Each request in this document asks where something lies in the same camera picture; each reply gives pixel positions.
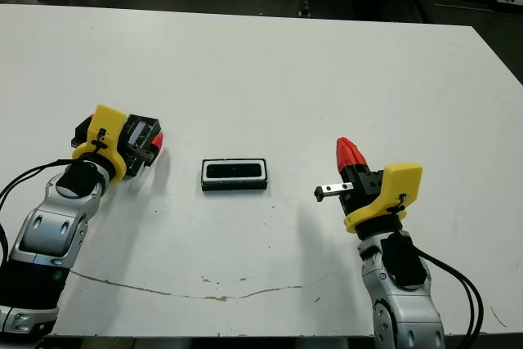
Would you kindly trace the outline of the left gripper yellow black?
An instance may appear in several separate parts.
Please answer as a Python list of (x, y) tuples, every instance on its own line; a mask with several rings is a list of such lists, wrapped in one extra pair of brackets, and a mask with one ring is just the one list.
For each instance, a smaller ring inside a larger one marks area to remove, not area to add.
[(156, 135), (155, 118), (98, 105), (94, 114), (75, 128), (71, 146), (73, 159), (103, 167), (109, 183), (116, 184), (153, 164), (163, 146), (163, 133)]

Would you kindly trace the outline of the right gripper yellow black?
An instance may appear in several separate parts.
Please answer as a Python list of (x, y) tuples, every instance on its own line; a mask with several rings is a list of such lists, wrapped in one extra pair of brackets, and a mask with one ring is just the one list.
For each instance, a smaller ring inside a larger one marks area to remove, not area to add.
[(316, 187), (316, 200), (337, 197), (349, 233), (380, 234), (401, 230), (406, 208), (418, 197), (422, 167), (416, 163), (402, 163), (372, 171), (357, 145), (346, 137), (337, 139), (336, 160), (342, 182)]

